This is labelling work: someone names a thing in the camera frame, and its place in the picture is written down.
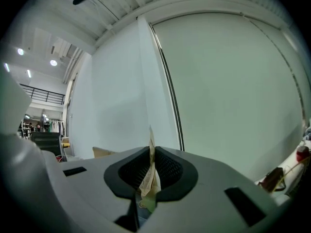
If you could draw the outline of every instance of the red object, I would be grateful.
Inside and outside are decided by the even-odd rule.
[[[58,162],[60,161],[61,158],[62,158],[62,156],[57,156],[57,157],[56,157],[56,159],[57,159]]]
[[[306,146],[299,146],[296,152],[296,160],[298,162],[303,161],[310,156],[309,148]]]

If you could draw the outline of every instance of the clothing rack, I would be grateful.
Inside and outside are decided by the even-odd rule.
[[[65,135],[65,123],[63,120],[50,120],[50,131],[54,133],[60,133],[60,135]]]

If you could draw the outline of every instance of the railing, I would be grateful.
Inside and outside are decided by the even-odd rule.
[[[42,90],[24,84],[20,85],[32,99],[50,103],[64,104],[64,94]]]

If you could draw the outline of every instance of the person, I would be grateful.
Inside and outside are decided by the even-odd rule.
[[[40,132],[40,124],[39,124],[39,123],[37,123],[36,131],[37,131],[37,132]]]
[[[30,132],[35,131],[35,128],[32,123],[29,124]]]

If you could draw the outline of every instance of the recessed ceiling light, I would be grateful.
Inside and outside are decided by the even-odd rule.
[[[18,52],[19,55],[23,55],[24,54],[24,50],[23,49],[18,49],[17,52]]]
[[[51,60],[50,61],[50,64],[54,67],[54,66],[57,66],[57,62],[55,60]]]
[[[8,72],[10,72],[10,69],[9,69],[8,64],[7,64],[7,63],[4,63],[4,66],[5,66],[5,69],[6,69]]]

